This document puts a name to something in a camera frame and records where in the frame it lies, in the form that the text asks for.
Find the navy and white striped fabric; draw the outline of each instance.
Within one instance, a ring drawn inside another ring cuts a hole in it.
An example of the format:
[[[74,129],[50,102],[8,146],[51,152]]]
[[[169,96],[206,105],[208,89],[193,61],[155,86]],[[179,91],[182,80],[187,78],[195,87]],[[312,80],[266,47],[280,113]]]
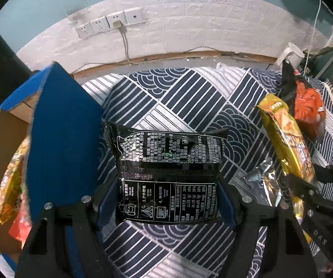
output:
[[[328,110],[323,143],[307,141],[314,162],[333,164],[333,95],[330,84],[311,80]],[[229,128],[221,172],[244,194],[242,177],[266,156],[279,162],[255,106],[267,93],[279,93],[281,74],[252,68],[217,66],[110,74],[83,84],[103,106],[103,120],[137,129],[203,132]],[[100,140],[99,183],[116,173],[109,149]],[[319,185],[333,200],[333,185]],[[158,226],[126,221],[103,228],[103,248],[124,277],[216,277],[234,241],[223,223]],[[248,277],[260,268],[266,227],[260,229]]]

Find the blue foam pad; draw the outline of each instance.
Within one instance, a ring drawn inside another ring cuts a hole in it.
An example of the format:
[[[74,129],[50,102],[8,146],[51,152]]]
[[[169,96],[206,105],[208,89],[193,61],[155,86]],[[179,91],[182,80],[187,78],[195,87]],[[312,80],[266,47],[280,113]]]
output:
[[[101,106],[59,64],[45,70],[27,163],[33,221],[46,202],[62,206],[93,194],[101,115]]]
[[[3,103],[0,105],[0,108],[4,111],[9,111],[11,108],[14,108],[16,105],[18,105],[22,100],[35,94],[39,90],[42,84],[42,80],[48,71],[50,71],[50,66],[31,76],[11,95],[9,95],[6,100],[3,101]]]
[[[235,229],[237,223],[235,221],[235,214],[232,203],[220,181],[217,182],[217,186],[218,186],[217,198],[218,198],[219,213],[221,214],[223,222],[229,225],[231,228]]]
[[[111,216],[119,203],[119,181],[118,177],[112,182],[109,187],[109,191],[107,195],[103,198],[100,203],[98,210],[98,220],[97,220],[97,228],[101,230],[105,225],[110,222]]]
[[[2,254],[3,258],[6,260],[8,265],[11,267],[12,271],[16,272],[17,265],[12,258],[7,254]]]

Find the printed logo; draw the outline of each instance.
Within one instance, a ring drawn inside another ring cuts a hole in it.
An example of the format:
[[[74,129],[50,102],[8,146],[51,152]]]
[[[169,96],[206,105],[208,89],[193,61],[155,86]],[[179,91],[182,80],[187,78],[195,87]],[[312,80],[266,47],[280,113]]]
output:
[[[168,211],[166,207],[158,207],[157,208],[157,218],[166,218],[168,216]]]
[[[150,206],[147,207],[146,209],[141,210],[141,213],[143,213],[144,215],[153,218],[154,217],[154,207]]]
[[[135,216],[136,215],[136,205],[135,204],[125,205],[125,213],[128,215]]]

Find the black snack bag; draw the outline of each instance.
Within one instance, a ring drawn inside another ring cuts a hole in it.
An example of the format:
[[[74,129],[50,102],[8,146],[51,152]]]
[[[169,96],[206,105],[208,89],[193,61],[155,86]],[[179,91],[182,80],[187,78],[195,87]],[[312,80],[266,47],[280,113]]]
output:
[[[105,122],[121,184],[116,221],[191,224],[216,219],[216,181],[227,132],[161,132]]]
[[[289,107],[289,114],[294,117],[295,98],[297,96],[297,81],[304,83],[306,88],[312,88],[308,81],[294,69],[288,59],[282,62],[282,79],[280,98]]]

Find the wall outlet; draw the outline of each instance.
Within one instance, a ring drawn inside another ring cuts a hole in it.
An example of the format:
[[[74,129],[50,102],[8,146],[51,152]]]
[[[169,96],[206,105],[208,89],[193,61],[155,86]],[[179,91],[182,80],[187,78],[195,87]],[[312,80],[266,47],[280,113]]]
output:
[[[125,10],[124,13],[128,25],[142,23],[146,21],[144,10],[142,7],[130,8]]]
[[[84,25],[75,27],[77,34],[79,35],[80,38],[82,39],[86,39],[91,37],[92,35],[95,34],[95,32],[93,31],[92,26],[90,25],[90,23],[86,23]]]
[[[127,24],[124,11],[118,11],[116,13],[111,13],[111,14],[107,15],[106,18],[107,18],[107,21],[109,22],[111,29],[116,28],[114,26],[115,21],[121,21],[121,23],[123,23],[123,25]]]
[[[96,34],[110,30],[109,22],[107,21],[105,16],[90,22],[90,25],[92,26],[92,29]]]

